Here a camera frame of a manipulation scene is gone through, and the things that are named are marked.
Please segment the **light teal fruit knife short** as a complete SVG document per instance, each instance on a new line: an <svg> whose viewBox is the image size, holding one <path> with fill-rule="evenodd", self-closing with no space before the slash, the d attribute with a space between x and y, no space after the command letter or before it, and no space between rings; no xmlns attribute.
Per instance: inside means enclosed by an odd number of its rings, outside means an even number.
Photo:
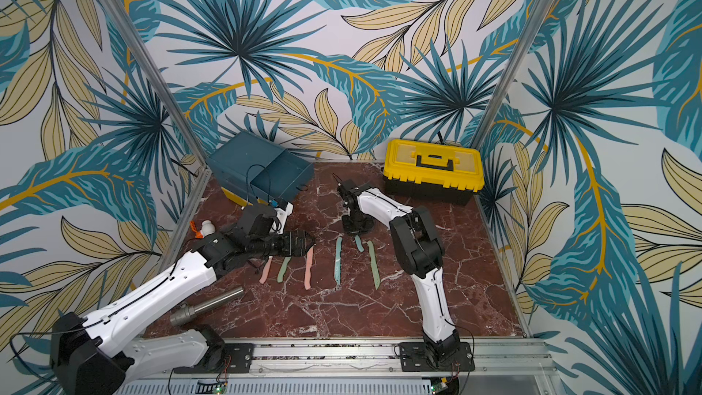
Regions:
<svg viewBox="0 0 702 395"><path fill-rule="evenodd" d="M355 235L354 240L355 240L356 248L358 249L358 251L365 252L365 249L364 249L364 246L363 246L363 243L362 243L360 237L358 235Z"/></svg>

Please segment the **green fruit knife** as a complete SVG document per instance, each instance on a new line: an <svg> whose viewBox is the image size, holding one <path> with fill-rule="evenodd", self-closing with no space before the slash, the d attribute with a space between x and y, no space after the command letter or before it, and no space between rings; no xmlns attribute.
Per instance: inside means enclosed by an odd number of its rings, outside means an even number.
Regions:
<svg viewBox="0 0 702 395"><path fill-rule="evenodd" d="M378 262L376 256L375 246L372 241L367 242L367 249L369 250L369 262L371 268L371 274L373 278L374 287L376 290L380 288L380 272L378 271Z"/></svg>
<svg viewBox="0 0 702 395"><path fill-rule="evenodd" d="M282 283L284 281L285 274L287 272L287 269L288 269L288 266L289 266L289 263L291 260L292 260L291 257L285 257L283 259L283 262L282 262L280 269L279 269L279 272L277 274L277 279L276 279L277 283Z"/></svg>

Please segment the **light teal fruit knife long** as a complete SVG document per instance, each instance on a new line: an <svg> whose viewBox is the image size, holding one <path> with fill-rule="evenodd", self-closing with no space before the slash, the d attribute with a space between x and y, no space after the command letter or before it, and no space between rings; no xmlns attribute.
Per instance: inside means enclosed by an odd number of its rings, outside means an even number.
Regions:
<svg viewBox="0 0 702 395"><path fill-rule="evenodd" d="M339 236L336 239L335 260L334 260L334 279L335 279L336 285L341 285L342 245L343 245L343 238L341 236Z"/></svg>

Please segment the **teal drawer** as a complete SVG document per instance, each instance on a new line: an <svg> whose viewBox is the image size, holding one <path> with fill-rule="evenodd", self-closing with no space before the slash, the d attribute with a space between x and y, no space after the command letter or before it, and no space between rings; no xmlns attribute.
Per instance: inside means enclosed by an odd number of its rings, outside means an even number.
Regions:
<svg viewBox="0 0 702 395"><path fill-rule="evenodd" d="M293 203L314 177L314 165L284 150L250 181L250 192L262 200Z"/></svg>

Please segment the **yellow drawer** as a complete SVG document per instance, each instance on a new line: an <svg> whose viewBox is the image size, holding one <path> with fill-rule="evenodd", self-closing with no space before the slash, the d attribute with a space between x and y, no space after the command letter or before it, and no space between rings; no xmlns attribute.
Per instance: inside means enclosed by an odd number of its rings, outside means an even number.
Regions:
<svg viewBox="0 0 702 395"><path fill-rule="evenodd" d="M245 207L249 206L250 204L252 204L246 193L233 192L233 191L229 190L228 188L224 188L224 187L222 187L221 190L228 200L241 206L241 208L245 208Z"/></svg>

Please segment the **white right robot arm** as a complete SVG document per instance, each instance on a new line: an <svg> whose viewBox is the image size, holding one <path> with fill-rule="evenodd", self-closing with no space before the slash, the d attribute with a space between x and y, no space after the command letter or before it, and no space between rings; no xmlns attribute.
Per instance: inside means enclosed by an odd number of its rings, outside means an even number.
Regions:
<svg viewBox="0 0 702 395"><path fill-rule="evenodd" d="M444 288L444 244L429 210L401 204L378 188L351 179L339 181L337 192L348 209L342 217L345 233L368 233L377 222L388 228L397 262L416 289L425 361L430 368L473 371L473 352L462 342L450 315Z"/></svg>

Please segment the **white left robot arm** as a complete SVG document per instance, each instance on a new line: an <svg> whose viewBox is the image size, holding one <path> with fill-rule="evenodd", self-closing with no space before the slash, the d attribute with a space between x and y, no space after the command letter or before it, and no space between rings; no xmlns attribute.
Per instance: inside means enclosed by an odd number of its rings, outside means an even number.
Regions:
<svg viewBox="0 0 702 395"><path fill-rule="evenodd" d="M288 208L254 204L227 228L205 222L201 239L161 274L87 315L62 316L52 328L49 353L60 387L67 394L113 394L163 371L221 371L226 347L211 327L164 338L140 335L175 305L253 259L307 255L314 237L285 230L290 214Z"/></svg>

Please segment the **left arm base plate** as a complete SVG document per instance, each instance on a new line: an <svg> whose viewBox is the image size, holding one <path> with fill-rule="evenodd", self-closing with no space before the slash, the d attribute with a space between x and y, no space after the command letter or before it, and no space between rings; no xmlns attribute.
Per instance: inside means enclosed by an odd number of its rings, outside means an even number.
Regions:
<svg viewBox="0 0 702 395"><path fill-rule="evenodd" d="M227 343L210 347L199 363L192 367L175 368L175 374L248 374L253 353L252 343Z"/></svg>

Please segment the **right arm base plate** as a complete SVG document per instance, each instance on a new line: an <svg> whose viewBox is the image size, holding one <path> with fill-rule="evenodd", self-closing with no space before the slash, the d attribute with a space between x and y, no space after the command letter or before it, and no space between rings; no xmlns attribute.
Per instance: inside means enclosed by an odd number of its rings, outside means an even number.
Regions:
<svg viewBox="0 0 702 395"><path fill-rule="evenodd" d="M400 360L403 372L473 372L475 362L473 351L467 342L461 342L458 349L448 354L434 351L424 342L401 342L394 349Z"/></svg>

